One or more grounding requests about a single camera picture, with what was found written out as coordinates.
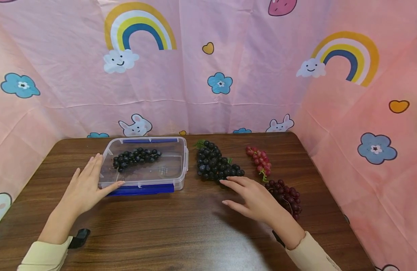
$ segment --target yellow heart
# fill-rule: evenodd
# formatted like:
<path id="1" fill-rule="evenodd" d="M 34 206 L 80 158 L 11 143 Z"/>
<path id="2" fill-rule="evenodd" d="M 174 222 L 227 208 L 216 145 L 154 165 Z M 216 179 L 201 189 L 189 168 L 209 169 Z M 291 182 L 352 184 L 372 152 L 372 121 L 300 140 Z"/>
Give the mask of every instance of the yellow heart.
<path id="1" fill-rule="evenodd" d="M 214 50 L 215 50 L 215 46 L 213 45 L 213 43 L 207 43 L 206 45 L 202 47 L 202 51 L 208 55 L 213 54 Z"/>
<path id="2" fill-rule="evenodd" d="M 389 109 L 392 112 L 400 114 L 406 111 L 410 106 L 410 103 L 407 100 L 392 100 L 389 102 Z"/>

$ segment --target blue flower print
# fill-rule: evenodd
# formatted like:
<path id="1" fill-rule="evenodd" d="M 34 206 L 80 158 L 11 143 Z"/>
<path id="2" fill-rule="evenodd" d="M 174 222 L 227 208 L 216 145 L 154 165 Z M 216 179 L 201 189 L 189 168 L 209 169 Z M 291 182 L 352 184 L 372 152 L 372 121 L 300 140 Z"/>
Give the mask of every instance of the blue flower print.
<path id="1" fill-rule="evenodd" d="M 233 132 L 233 134 L 245 134 L 245 133 L 252 133 L 250 129 L 240 128 Z"/>
<path id="2" fill-rule="evenodd" d="M 5 81 L 1 83 L 1 89 L 8 94 L 16 94 L 19 98 L 29 98 L 32 95 L 40 95 L 34 81 L 26 75 L 19 76 L 15 73 L 7 73 Z"/>
<path id="3" fill-rule="evenodd" d="M 397 150 L 389 146 L 391 140 L 385 135 L 365 133 L 361 137 L 361 143 L 358 153 L 371 164 L 380 165 L 385 160 L 394 160 L 397 157 Z"/>
<path id="4" fill-rule="evenodd" d="M 231 77 L 225 77 L 221 72 L 217 72 L 214 76 L 208 78 L 207 83 L 212 87 L 214 94 L 229 94 L 233 79 Z"/>
<path id="5" fill-rule="evenodd" d="M 87 138 L 97 138 L 97 137 L 109 137 L 109 134 L 106 133 L 90 133 Z"/>

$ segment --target rainbow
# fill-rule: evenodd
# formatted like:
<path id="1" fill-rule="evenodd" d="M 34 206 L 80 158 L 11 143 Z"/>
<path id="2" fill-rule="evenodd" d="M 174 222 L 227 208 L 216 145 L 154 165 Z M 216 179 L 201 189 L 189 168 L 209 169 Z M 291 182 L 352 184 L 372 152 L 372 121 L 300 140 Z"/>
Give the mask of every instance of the rainbow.
<path id="1" fill-rule="evenodd" d="M 105 19 L 105 40 L 109 50 L 130 49 L 129 38 L 136 31 L 148 31 L 159 50 L 175 50 L 174 33 L 165 17 L 154 7 L 140 2 L 123 3 Z"/>
<path id="2" fill-rule="evenodd" d="M 379 67 L 379 52 L 374 42 L 355 32 L 331 34 L 320 42 L 311 57 L 326 65 L 334 56 L 342 56 L 350 61 L 351 68 L 346 80 L 365 87 L 371 83 Z"/>

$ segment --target clear plastic container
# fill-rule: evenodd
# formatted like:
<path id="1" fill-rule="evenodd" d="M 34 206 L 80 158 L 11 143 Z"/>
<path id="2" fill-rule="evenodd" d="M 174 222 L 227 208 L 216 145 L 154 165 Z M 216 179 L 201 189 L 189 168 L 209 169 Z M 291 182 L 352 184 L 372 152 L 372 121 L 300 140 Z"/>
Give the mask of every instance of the clear plastic container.
<path id="1" fill-rule="evenodd" d="M 114 169 L 112 160 L 115 156 L 136 148 L 157 149 L 162 155 L 154 163 L 129 166 L 122 173 Z M 104 188 L 117 181 L 126 182 L 110 196 L 174 192 L 183 188 L 188 163 L 189 150 L 183 137 L 116 138 L 103 152 L 99 187 Z"/>

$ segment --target beige sleeve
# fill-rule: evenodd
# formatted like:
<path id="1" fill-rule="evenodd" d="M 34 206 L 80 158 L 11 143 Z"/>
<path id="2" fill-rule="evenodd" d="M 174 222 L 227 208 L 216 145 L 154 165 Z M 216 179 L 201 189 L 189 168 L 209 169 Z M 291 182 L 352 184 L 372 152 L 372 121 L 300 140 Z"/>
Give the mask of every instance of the beige sleeve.
<path id="1" fill-rule="evenodd" d="M 297 248 L 285 250 L 302 271 L 341 271 L 339 266 L 336 265 L 307 231 L 305 238 L 302 239 Z"/>
<path id="2" fill-rule="evenodd" d="M 67 256 L 73 237 L 69 236 L 62 245 L 34 242 L 23 258 L 18 271 L 59 271 Z"/>

